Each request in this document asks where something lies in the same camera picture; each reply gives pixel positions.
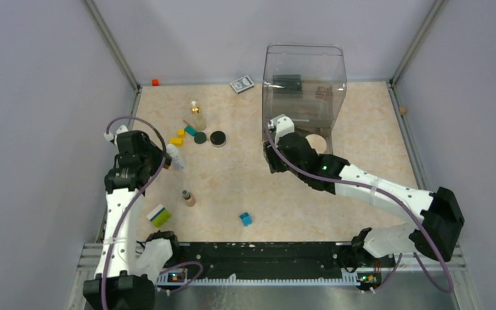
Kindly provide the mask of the foundation bottle black cap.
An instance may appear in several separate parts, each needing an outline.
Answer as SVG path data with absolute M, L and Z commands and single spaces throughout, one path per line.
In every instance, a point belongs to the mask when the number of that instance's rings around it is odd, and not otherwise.
M 196 204 L 196 198 L 190 191 L 184 190 L 181 195 L 186 206 L 193 207 Z

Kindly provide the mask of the blue toy brick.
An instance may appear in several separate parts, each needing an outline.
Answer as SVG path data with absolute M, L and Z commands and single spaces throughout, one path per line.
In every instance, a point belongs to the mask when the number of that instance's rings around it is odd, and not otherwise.
M 244 227 L 250 226 L 253 223 L 253 219 L 248 212 L 245 212 L 245 213 L 242 213 L 241 215 L 239 215 L 239 219 L 241 220 L 242 225 Z

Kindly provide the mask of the black round compact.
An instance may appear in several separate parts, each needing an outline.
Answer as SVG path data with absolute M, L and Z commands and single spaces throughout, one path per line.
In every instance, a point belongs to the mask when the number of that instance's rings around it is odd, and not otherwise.
M 227 136 L 223 131 L 216 130 L 210 135 L 210 142 L 213 147 L 223 147 L 227 143 Z

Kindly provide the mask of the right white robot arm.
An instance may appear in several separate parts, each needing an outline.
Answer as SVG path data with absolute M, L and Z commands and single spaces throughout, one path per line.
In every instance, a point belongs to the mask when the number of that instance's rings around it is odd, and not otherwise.
M 272 173 L 289 171 L 309 188 L 354 198 L 403 219 L 402 225 L 367 227 L 353 238 L 353 258 L 361 266 L 393 253 L 416 252 L 450 262 L 465 219 L 454 192 L 405 187 L 368 173 L 347 159 L 319 154 L 299 134 L 272 142 L 263 137 L 264 156 Z

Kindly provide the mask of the clear pump bottle gold collar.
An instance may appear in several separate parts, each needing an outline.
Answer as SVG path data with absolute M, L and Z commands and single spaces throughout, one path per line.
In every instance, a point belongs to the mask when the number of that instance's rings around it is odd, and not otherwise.
M 204 131 L 207 127 L 207 122 L 200 105 L 196 101 L 191 101 L 191 114 L 195 129 L 197 131 Z

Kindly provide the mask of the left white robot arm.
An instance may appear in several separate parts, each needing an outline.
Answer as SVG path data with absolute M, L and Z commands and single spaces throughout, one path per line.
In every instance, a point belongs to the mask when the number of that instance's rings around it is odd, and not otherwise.
M 117 147 L 113 166 L 104 177 L 106 227 L 94 277 L 83 284 L 93 309 L 153 309 L 156 276 L 136 256 L 137 220 L 145 191 L 172 158 L 141 130 L 122 125 L 105 137 Z

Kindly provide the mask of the clear acrylic makeup organizer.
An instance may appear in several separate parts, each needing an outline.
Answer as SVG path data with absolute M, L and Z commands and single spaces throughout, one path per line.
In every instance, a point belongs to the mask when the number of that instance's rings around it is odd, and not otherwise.
M 338 45 L 271 43 L 262 83 L 262 119 L 291 118 L 301 136 L 316 134 L 333 153 L 332 130 L 347 93 L 344 51 Z

